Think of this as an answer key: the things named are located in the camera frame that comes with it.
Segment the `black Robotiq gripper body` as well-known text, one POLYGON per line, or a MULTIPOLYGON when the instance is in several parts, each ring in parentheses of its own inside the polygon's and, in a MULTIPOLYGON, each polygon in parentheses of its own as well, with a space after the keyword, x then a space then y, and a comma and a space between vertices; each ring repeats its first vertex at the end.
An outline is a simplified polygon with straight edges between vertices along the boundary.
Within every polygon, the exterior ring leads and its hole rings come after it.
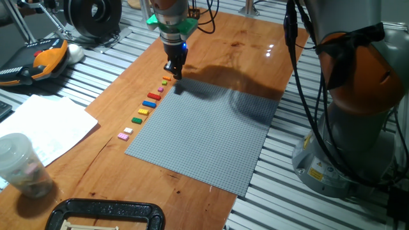
POLYGON ((167 59, 175 65, 184 65, 186 62, 188 47, 186 42, 164 44, 167 59))

